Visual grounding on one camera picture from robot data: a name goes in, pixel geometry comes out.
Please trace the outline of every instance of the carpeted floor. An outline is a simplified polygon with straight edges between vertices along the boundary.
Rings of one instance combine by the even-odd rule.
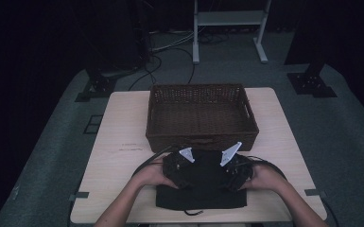
[[[322,69],[321,77],[338,97],[296,95],[286,74],[303,72],[307,65],[284,65],[293,33],[265,33],[267,64],[259,61],[253,36],[253,33],[234,34],[219,44],[202,44],[200,64],[195,66],[191,82],[240,82],[245,87],[274,89],[313,181],[326,193],[340,226],[364,226],[364,108],[347,87],[344,77],[328,65]],[[152,41],[160,47],[180,38],[157,34],[152,36]],[[191,43],[177,47],[191,53]],[[131,87],[147,73],[140,70],[119,79],[114,90],[148,90],[153,81],[187,83],[190,80],[193,64],[186,52],[172,49],[155,56],[147,64],[147,69],[153,70],[161,60],[153,77],[143,77]],[[75,102],[87,81],[86,72],[81,71],[69,84],[0,213],[0,226],[68,224],[69,196],[78,189],[95,141],[95,134],[86,134],[84,130],[92,115],[104,114],[108,102],[107,98]],[[327,222],[336,226],[329,211]],[[265,226],[292,224],[266,223]]]

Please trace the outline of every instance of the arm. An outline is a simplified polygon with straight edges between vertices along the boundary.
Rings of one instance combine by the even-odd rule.
[[[117,198],[99,217],[95,227],[124,226],[135,199],[145,185],[166,184],[176,188],[176,185],[162,172],[162,159],[155,160],[153,163],[155,164],[144,167],[131,177]]]
[[[267,189],[277,193],[287,206],[294,222],[301,226],[327,226],[321,217],[305,202],[294,187],[269,166],[255,166],[254,175],[242,188]]]

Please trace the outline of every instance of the brown basket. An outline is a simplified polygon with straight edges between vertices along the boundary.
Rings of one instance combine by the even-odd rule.
[[[176,145],[250,150],[259,130],[241,84],[154,85],[146,137],[153,152]]]

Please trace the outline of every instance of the black fabric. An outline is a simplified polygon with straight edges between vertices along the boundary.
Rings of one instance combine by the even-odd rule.
[[[157,186],[156,205],[171,210],[230,209],[247,205],[247,191],[225,187],[230,175],[220,166],[221,151],[193,150],[195,162],[178,169],[183,189]]]

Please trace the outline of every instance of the white tabletop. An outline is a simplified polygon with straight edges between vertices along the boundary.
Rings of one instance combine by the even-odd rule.
[[[305,201],[323,219],[326,211],[319,196],[306,196],[315,189],[279,100],[271,88],[246,88],[259,128],[251,151],[277,165]],[[71,214],[74,223],[94,223],[116,198],[132,172],[153,155],[146,139],[149,92],[115,92],[111,95]],[[155,187],[141,190],[130,212],[130,223],[199,223],[290,221],[291,216],[278,195],[271,191],[248,191],[247,206],[205,210],[190,217],[181,211],[155,206]]]

